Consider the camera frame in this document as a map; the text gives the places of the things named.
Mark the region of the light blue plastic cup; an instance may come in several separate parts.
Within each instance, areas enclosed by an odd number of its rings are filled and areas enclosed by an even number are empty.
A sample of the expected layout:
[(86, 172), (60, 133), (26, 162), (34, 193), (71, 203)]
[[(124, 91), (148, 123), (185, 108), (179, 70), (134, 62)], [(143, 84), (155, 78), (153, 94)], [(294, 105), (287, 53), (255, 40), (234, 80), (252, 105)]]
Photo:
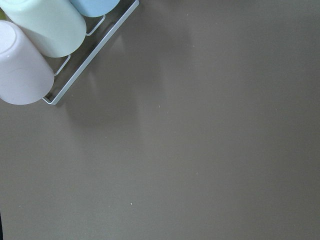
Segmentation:
[(81, 15), (95, 18), (112, 11), (120, 0), (70, 0), (70, 2)]

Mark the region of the pink plastic cup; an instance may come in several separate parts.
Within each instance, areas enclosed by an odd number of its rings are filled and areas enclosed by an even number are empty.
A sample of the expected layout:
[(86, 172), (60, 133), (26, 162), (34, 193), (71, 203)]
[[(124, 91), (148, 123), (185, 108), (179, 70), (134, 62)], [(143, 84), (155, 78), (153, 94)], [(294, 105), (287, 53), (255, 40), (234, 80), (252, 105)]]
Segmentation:
[(14, 23), (0, 21), (0, 98), (13, 105), (41, 100), (54, 84), (44, 57)]

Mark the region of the pale green plastic cup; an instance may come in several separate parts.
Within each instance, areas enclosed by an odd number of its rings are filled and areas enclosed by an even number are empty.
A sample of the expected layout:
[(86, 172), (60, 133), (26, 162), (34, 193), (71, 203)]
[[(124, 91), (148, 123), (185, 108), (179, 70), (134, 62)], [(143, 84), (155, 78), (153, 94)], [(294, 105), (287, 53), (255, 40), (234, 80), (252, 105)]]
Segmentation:
[(85, 40), (86, 22), (68, 0), (2, 0), (0, 8), (47, 57), (68, 56)]

